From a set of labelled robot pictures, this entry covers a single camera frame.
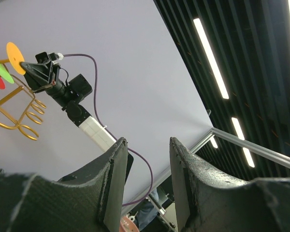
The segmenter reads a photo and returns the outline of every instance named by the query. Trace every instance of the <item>gold wire rack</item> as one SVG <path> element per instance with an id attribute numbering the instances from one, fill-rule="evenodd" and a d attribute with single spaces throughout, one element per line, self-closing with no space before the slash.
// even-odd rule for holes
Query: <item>gold wire rack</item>
<path id="1" fill-rule="evenodd" d="M 7 72 L 9 72 L 6 65 L 3 64 L 3 66 L 5 67 Z M 24 82 L 22 82 L 20 79 L 18 79 L 16 76 L 12 74 L 11 76 L 14 79 L 14 83 L 18 85 L 18 87 L 0 100 L 0 112 L 3 115 L 5 115 L 10 121 L 12 121 L 13 125 L 8 126 L 0 122 L 0 127 L 3 127 L 8 130 L 18 129 L 27 138 L 32 139 L 32 140 L 37 140 L 39 138 L 39 134 L 37 133 L 37 131 L 35 131 L 34 129 L 32 129 L 31 127 L 27 125 L 22 124 L 22 121 L 24 117 L 27 116 L 31 121 L 35 122 L 36 124 L 42 124 L 43 120 L 36 113 L 29 111 L 29 109 L 32 108 L 37 113 L 43 115 L 45 113 L 44 109 L 46 109 L 46 106 L 41 101 L 35 98 L 35 94 L 31 91 L 31 89 Z M 11 114 L 9 114 L 2 107 L 2 105 L 21 91 L 24 91 L 25 93 L 27 93 L 27 95 L 30 96 L 31 101 L 25 108 L 24 112 L 21 114 L 20 118 L 15 119 Z"/>

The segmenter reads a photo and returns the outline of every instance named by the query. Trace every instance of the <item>ceiling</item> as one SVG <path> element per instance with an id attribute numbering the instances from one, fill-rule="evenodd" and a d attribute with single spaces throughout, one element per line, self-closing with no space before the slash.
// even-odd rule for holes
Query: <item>ceiling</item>
<path id="1" fill-rule="evenodd" d="M 155 0 L 214 127 L 290 157 L 290 15 L 286 0 Z M 229 94 L 223 99 L 197 35 L 199 18 Z M 215 138 L 198 155 L 250 180 L 290 176 L 290 170 Z"/>
<path id="2" fill-rule="evenodd" d="M 125 137 L 128 146 L 148 160 L 155 180 L 170 168 L 171 136 L 189 147 L 212 128 L 152 1 L 1 1 L 0 59 L 6 58 L 9 41 L 19 47 L 27 62 L 36 62 L 34 56 L 43 51 L 93 56 L 98 64 L 99 117 L 116 137 Z M 60 63 L 70 78 L 81 73 L 95 85 L 90 59 L 65 58 Z M 4 106 L 17 114 L 28 102 L 26 97 L 19 94 Z M 37 98 L 47 106 L 43 124 L 27 118 L 24 123 L 40 134 L 38 141 L 29 140 L 17 130 L 0 128 L 0 168 L 8 173 L 35 172 L 58 180 L 101 154 L 51 97 L 41 93 Z M 93 114 L 92 94 L 81 104 Z M 147 165 L 134 155 L 124 202 L 149 184 Z"/>

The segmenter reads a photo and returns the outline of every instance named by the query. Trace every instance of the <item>person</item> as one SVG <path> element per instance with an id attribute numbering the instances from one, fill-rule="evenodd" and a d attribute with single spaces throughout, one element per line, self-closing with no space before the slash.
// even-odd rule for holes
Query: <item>person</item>
<path id="1" fill-rule="evenodd" d="M 151 192 L 151 195 L 157 202 L 159 201 L 159 195 L 156 188 Z M 158 210 L 153 206 L 153 204 L 150 201 L 146 201 L 135 216 L 134 223 L 139 230 L 142 231 L 157 216 L 157 214 Z"/>

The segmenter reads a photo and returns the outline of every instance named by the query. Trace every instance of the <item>white panel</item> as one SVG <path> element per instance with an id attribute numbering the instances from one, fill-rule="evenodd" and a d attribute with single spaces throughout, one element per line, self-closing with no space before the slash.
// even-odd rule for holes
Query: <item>white panel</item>
<path id="1" fill-rule="evenodd" d="M 151 0 L 8 0 L 0 3 L 0 58 L 5 45 L 18 45 L 26 61 L 43 52 L 87 53 L 98 63 L 97 107 L 115 136 L 143 154 L 155 179 L 169 164 L 169 138 L 192 146 L 212 124 L 179 52 Z M 94 85 L 94 66 L 87 58 L 65 58 L 70 77 L 82 73 Z M 0 128 L 0 168 L 38 172 L 58 180 L 92 161 L 101 150 L 45 93 L 40 134 L 30 141 L 18 131 Z M 93 113 L 92 95 L 82 103 Z M 18 104 L 10 106 L 11 113 Z M 135 157 L 124 202 L 150 182 L 146 164 Z"/>

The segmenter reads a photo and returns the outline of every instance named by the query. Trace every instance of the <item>corrugated ceiling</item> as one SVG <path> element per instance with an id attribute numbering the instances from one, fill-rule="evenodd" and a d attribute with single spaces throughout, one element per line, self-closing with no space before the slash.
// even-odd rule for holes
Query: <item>corrugated ceiling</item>
<path id="1" fill-rule="evenodd" d="M 290 15 L 286 0 L 155 0 L 214 127 L 290 157 Z M 229 93 L 223 99 L 193 19 L 200 18 Z M 290 176 L 290 170 L 215 138 L 198 155 L 250 180 Z"/>

